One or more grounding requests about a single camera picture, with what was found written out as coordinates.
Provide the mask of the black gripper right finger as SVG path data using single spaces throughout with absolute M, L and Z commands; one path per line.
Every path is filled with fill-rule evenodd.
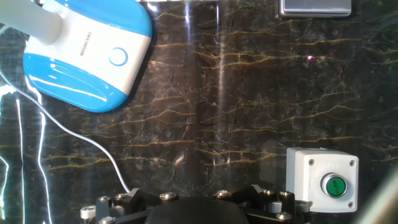
M 297 200 L 289 191 L 263 189 L 259 185 L 222 189 L 213 194 L 216 200 L 237 206 L 244 223 L 288 223 L 311 222 L 310 203 Z

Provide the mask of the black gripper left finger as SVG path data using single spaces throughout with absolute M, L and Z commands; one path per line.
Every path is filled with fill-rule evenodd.
M 175 192 L 134 188 L 114 197 L 97 198 L 95 204 L 80 209 L 80 220 L 83 224 L 144 223 L 153 209 L 178 199 Z

